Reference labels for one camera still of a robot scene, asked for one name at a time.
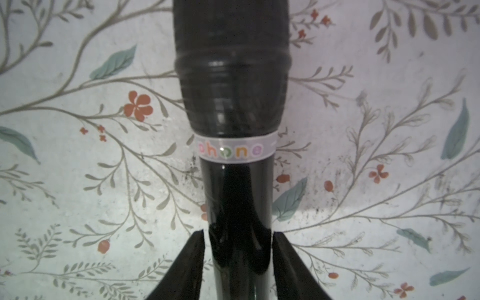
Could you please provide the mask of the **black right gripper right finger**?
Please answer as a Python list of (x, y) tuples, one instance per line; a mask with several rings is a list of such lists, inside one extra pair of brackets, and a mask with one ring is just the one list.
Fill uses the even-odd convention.
[(273, 234), (272, 262), (278, 300), (331, 300), (282, 232)]

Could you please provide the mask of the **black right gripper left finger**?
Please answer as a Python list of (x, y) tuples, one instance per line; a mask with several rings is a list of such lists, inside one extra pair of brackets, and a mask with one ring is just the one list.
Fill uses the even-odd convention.
[(195, 231), (146, 300), (199, 300), (204, 256), (204, 231)]

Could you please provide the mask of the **floral table mat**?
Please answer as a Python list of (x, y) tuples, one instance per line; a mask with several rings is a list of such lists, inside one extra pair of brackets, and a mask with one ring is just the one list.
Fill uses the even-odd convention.
[[(205, 185), (171, 1), (1, 2), (1, 298), (143, 300)], [(480, 4), (292, 1), (273, 226), (335, 300), (480, 297)]]

